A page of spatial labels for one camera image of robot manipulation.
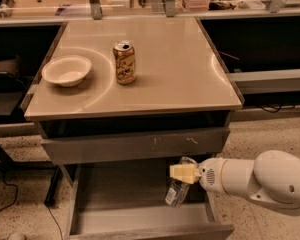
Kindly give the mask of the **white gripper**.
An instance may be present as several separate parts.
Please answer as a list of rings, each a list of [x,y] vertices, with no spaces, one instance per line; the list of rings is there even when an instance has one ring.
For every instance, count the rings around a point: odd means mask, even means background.
[[[196,164],[172,165],[170,177],[187,184],[199,181],[207,192],[224,194],[222,171],[225,162],[222,158],[210,158],[200,163],[199,168]]]

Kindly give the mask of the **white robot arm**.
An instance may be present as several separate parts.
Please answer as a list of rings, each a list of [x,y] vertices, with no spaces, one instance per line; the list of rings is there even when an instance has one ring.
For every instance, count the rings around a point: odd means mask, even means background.
[[[248,200],[269,210],[300,216],[300,158],[279,150],[254,160],[209,158],[201,163],[176,164],[170,177],[188,185],[198,183],[212,193]]]

